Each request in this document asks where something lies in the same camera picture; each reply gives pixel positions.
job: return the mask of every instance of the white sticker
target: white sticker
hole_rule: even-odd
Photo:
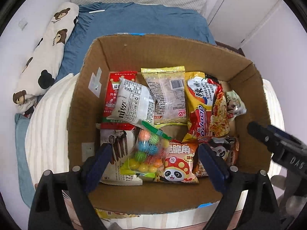
[[[101,91],[101,83],[100,83],[100,77],[101,77],[101,69],[100,67],[97,70],[97,75],[92,73],[90,83],[88,85],[88,88],[92,91],[93,94],[96,95],[96,97],[99,98],[100,91]]]
[[[85,162],[91,156],[95,155],[94,143],[82,143],[82,162]]]

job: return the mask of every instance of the yellow candy ball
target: yellow candy ball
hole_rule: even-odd
[[[155,166],[150,165],[150,166],[148,167],[148,172],[149,172],[149,173],[156,173],[157,170],[158,170],[158,168],[155,167]]]
[[[165,138],[162,138],[161,139],[161,145],[162,145],[163,148],[166,149],[166,148],[169,147],[169,141],[167,139],[165,139]]]
[[[145,164],[145,163],[141,163],[141,164],[139,165],[138,170],[139,170],[141,173],[147,173],[147,172],[148,172],[148,165]]]
[[[129,168],[131,170],[136,170],[139,167],[140,163],[134,159],[129,159]]]

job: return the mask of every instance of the blue bed sheet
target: blue bed sheet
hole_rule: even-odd
[[[91,3],[79,7],[78,23],[68,39],[56,81],[77,74],[94,39],[117,33],[179,36],[215,45],[206,19],[191,9],[136,3]]]

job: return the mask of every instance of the silver screw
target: silver screw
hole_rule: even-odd
[[[237,172],[239,169],[238,169],[237,166],[231,166],[231,167],[230,167],[230,170],[231,170],[232,172]]]
[[[80,166],[74,166],[73,167],[73,172],[78,172],[81,169]]]
[[[267,172],[265,170],[260,170],[260,174],[263,175],[263,176],[266,176]]]
[[[50,170],[45,170],[45,171],[44,171],[44,175],[45,175],[45,176],[50,175],[50,173],[51,173],[51,171],[50,171]]]

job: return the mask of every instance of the white door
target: white door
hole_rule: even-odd
[[[278,0],[224,0],[209,24],[216,41],[238,48]]]

